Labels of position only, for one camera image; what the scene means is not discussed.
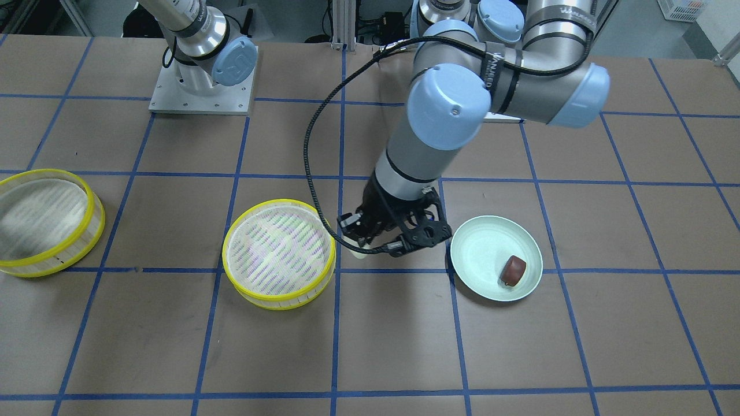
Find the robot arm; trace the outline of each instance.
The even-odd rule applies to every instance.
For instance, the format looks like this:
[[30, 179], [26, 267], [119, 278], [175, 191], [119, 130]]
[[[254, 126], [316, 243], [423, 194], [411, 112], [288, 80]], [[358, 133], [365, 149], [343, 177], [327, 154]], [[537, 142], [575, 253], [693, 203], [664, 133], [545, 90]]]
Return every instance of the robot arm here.
[[254, 70], [257, 48], [239, 32], [239, 24], [205, 0], [141, 0], [159, 21], [174, 59], [200, 67], [211, 84], [232, 86]]
[[345, 239], [363, 248], [399, 227], [401, 234], [383, 245], [394, 257], [452, 236], [434, 184], [489, 110], [583, 127], [598, 116], [609, 90], [606, 69], [583, 63], [593, 38], [593, 13], [585, 11], [591, 0], [532, 0], [526, 23], [510, 21], [503, 31], [508, 38], [498, 36], [498, 42], [479, 41], [466, 23], [490, 19], [486, 0], [420, 0], [414, 6], [412, 26], [414, 20], [419, 28], [426, 24], [425, 36], [461, 41], [485, 51], [485, 58], [442, 42], [419, 46], [406, 116], [376, 163], [362, 204], [339, 217]]

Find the plate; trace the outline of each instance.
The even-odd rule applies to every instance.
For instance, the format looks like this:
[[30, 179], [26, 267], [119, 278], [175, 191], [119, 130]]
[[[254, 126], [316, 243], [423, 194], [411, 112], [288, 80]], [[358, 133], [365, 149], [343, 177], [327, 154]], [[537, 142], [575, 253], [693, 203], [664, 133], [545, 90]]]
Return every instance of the plate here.
[[[506, 286], [500, 276], [512, 255], [527, 267], [516, 286]], [[461, 225], [452, 237], [450, 259], [470, 290], [494, 301], [518, 301], [532, 293], [542, 278], [537, 242], [519, 224], [495, 215], [481, 215]]]

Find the white plastic crate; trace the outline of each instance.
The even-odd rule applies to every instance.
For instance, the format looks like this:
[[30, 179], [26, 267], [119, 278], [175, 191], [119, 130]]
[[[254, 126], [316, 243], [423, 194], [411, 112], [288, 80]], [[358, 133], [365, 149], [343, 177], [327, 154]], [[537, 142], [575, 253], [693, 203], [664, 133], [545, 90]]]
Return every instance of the white plastic crate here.
[[696, 21], [710, 0], [658, 0], [660, 10], [666, 20]]

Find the grid pattern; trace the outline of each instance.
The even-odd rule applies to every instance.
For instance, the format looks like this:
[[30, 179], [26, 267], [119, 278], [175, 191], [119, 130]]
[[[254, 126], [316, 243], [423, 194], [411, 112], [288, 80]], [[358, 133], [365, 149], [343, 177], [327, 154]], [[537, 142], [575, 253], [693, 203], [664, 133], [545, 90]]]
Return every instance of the grid pattern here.
[[[99, 42], [105, 48], [96, 49]], [[740, 93], [726, 73], [705, 61], [595, 58], [609, 68], [613, 92], [582, 137], [533, 123], [483, 127], [448, 171], [454, 175], [440, 179], [440, 196], [455, 228], [496, 214], [537, 239], [545, 272], [525, 300], [499, 306], [470, 292], [446, 260], [448, 244], [365, 261], [343, 249], [333, 290], [275, 313], [221, 284], [220, 241], [251, 205], [279, 196], [309, 201], [301, 130], [372, 50], [273, 45], [261, 49], [251, 118], [179, 118], [150, 115], [147, 97], [111, 93], [122, 90], [115, 79], [95, 76], [96, 60], [114, 67], [109, 49], [118, 45], [110, 39], [0, 38], [0, 123], [10, 132], [0, 142], [0, 178], [72, 170], [111, 218], [101, 243], [60, 275], [0, 276], [0, 310], [13, 321], [0, 325], [8, 368], [0, 413], [647, 415], [676, 403], [686, 415], [740, 412]], [[31, 66], [16, 53], [60, 48], [78, 57], [71, 68]], [[120, 48], [127, 57], [154, 56], [161, 45]], [[285, 77], [289, 59], [322, 76]], [[389, 96], [403, 96], [398, 78], [408, 59], [383, 62], [350, 84], [314, 129], [314, 178], [327, 212], [359, 201], [367, 176], [345, 172], [378, 154], [384, 139], [376, 137], [387, 137], [403, 113]], [[23, 82], [13, 83], [21, 68]], [[58, 86], [65, 70], [71, 75]], [[131, 90], [154, 83], [156, 74], [139, 71], [126, 80], [140, 80]], [[49, 90], [38, 93], [34, 79]], [[87, 95], [73, 95], [78, 89]], [[111, 112], [118, 114], [104, 117]], [[358, 113], [378, 122], [363, 129]], [[180, 121], [215, 133], [204, 141], [208, 132], [158, 131]], [[111, 139], [83, 137], [95, 129]], [[131, 167], [107, 168], [124, 165]], [[51, 331], [43, 322], [60, 311]], [[31, 340], [58, 348], [29, 349]], [[627, 403], [643, 403], [643, 413]]]

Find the yellow-rimmed basket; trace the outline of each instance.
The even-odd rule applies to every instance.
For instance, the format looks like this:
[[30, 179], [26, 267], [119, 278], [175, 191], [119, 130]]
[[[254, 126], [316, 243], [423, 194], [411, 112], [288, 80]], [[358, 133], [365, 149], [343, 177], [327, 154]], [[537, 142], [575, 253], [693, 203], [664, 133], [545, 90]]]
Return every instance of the yellow-rimmed basket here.
[[100, 239], [105, 211], [77, 175], [57, 169], [0, 181], [0, 271], [50, 275], [82, 259]]
[[293, 309], [314, 300], [332, 280], [336, 245], [314, 207], [274, 199], [237, 218], [221, 257], [245, 299], [265, 309]]

